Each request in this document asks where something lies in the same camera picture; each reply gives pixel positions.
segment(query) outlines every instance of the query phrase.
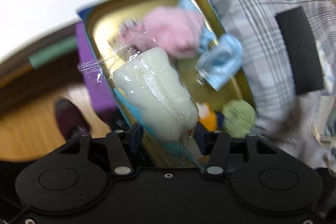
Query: blue cloth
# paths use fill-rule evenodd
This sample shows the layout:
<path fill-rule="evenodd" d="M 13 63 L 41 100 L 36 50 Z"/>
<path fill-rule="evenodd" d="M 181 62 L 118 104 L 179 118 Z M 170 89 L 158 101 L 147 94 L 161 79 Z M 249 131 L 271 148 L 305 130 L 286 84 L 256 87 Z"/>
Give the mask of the blue cloth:
<path fill-rule="evenodd" d="M 178 7 L 199 12 L 191 0 L 180 0 Z M 240 42 L 229 34 L 223 34 L 218 45 L 208 50 L 209 42 L 216 38 L 204 25 L 200 37 L 199 53 L 196 64 L 199 75 L 215 90 L 220 90 L 240 69 L 243 61 L 243 50 Z"/>

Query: clear plastic packaging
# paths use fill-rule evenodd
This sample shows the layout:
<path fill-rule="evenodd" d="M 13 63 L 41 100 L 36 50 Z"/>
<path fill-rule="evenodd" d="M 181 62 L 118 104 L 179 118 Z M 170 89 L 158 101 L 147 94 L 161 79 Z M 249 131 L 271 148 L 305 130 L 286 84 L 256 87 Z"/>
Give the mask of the clear plastic packaging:
<path fill-rule="evenodd" d="M 129 114 L 166 144 L 166 149 L 175 150 L 170 153 L 183 155 L 183 144 L 196 126 L 198 110 L 154 37 L 150 30 L 124 29 L 100 60 L 79 64 L 78 69 L 98 88 L 103 75 L 113 80 L 115 96 Z"/>

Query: plaid fabric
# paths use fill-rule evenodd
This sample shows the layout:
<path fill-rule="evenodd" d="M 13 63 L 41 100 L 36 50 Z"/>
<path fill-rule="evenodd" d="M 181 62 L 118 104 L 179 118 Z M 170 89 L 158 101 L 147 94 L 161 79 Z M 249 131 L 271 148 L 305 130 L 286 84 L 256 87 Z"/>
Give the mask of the plaid fabric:
<path fill-rule="evenodd" d="M 258 113 L 255 132 L 312 167 L 325 166 L 322 155 L 330 156 L 330 151 L 321 148 L 310 133 L 321 92 L 295 95 L 290 61 L 274 16 L 302 6 L 335 76 L 336 12 L 331 0 L 210 2 L 224 29 L 242 43 L 243 70 Z"/>

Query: green strip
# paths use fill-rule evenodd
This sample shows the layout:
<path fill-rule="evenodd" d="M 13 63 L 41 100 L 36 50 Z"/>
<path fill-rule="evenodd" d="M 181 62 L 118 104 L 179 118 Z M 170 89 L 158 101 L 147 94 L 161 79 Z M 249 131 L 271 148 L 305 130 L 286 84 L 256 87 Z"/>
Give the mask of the green strip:
<path fill-rule="evenodd" d="M 56 43 L 53 43 L 44 49 L 28 57 L 32 67 L 37 69 L 46 63 L 49 63 L 58 57 L 74 51 L 77 48 L 77 38 L 75 35 L 64 38 Z"/>

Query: green round object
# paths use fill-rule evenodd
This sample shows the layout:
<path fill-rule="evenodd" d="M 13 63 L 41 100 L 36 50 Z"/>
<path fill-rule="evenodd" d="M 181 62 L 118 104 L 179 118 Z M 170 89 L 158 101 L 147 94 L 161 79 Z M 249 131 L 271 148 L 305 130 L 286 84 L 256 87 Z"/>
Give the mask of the green round object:
<path fill-rule="evenodd" d="M 243 100 L 231 100 L 223 106 L 224 130 L 233 138 L 245 138 L 255 125 L 256 112 Z"/>

